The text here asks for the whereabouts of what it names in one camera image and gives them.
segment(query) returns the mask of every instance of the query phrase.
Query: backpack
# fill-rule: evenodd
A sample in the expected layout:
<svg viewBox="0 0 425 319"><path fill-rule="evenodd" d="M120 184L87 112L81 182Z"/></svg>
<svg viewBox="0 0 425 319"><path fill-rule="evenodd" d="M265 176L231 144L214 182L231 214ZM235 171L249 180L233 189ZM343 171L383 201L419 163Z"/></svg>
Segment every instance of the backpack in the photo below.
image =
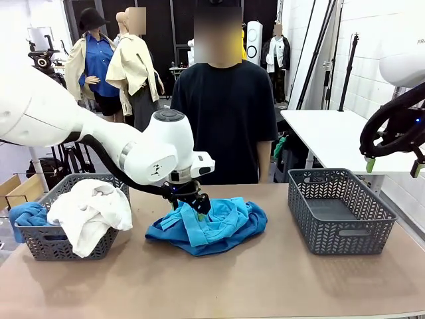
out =
<svg viewBox="0 0 425 319"><path fill-rule="evenodd" d="M40 164L44 176L46 177L46 182L49 189L52 189L56 186L66 175L64 165L60 160L56 160L57 166L55 164L54 158L40 158ZM29 162L29 168L27 170L27 178L30 178L35 173L35 168L33 161Z"/></svg>

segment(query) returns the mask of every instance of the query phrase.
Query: gray skirt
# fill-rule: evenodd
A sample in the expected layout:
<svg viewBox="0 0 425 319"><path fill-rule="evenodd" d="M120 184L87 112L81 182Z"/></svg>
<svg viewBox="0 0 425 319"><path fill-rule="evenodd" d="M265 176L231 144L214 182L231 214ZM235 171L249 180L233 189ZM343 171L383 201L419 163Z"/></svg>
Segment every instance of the gray skirt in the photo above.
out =
<svg viewBox="0 0 425 319"><path fill-rule="evenodd" d="M159 109L159 102L152 102L151 90L147 83L144 88L140 88L134 95L129 97L133 107L134 127L143 132L151 121L152 114Z"/></svg>

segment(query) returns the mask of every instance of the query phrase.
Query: white towel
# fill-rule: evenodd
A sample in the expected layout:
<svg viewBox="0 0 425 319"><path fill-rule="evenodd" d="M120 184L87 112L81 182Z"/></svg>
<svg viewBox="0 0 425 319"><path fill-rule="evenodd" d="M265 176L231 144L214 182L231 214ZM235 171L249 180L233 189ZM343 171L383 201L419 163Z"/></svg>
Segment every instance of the white towel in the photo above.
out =
<svg viewBox="0 0 425 319"><path fill-rule="evenodd" d="M105 181L83 179L52 204L47 222L60 225L72 252L87 257L109 227L127 231L133 227L131 209L121 189Z"/></svg>

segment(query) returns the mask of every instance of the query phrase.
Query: crumpled blue garment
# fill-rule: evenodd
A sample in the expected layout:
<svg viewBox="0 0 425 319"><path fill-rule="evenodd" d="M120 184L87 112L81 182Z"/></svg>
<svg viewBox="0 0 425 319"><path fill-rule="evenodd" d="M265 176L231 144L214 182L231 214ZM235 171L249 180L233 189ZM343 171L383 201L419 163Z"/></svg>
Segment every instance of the crumpled blue garment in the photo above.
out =
<svg viewBox="0 0 425 319"><path fill-rule="evenodd" d="M169 241L194 256L204 256L228 251L262 233L266 223L265 212L242 197L211 199L211 210L202 221L192 207L180 202L176 211L148 228L145 238Z"/></svg>
<svg viewBox="0 0 425 319"><path fill-rule="evenodd" d="M15 227L15 223L19 226L51 226L47 223L47 209L33 202L12 208L9 212L9 221L17 243L24 243L25 240L18 228Z"/></svg>

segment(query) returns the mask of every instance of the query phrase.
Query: perforated basket side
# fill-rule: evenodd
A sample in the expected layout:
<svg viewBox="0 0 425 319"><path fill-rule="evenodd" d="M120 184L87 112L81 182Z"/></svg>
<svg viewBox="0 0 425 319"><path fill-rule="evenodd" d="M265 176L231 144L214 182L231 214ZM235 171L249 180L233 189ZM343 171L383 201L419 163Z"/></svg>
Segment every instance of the perforated basket side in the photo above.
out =
<svg viewBox="0 0 425 319"><path fill-rule="evenodd" d="M128 186L108 173L83 173L71 174L65 177L55 188L53 188L39 203L48 210L54 201L63 193L69 192L71 188L83 179L99 179L111 183L114 187L119 187L129 200ZM25 242L37 261L80 261L80 260L98 260L104 258L115 238L118 230L109 228L106 234L100 239L92 253L82 259L72 252L72 245L66 238L62 227L23 227L17 226L22 233Z"/></svg>
<svg viewBox="0 0 425 319"><path fill-rule="evenodd" d="M346 169L294 169L289 175L288 205L312 253L382 252L396 215L354 174ZM317 219L306 199L340 199L356 220Z"/></svg>

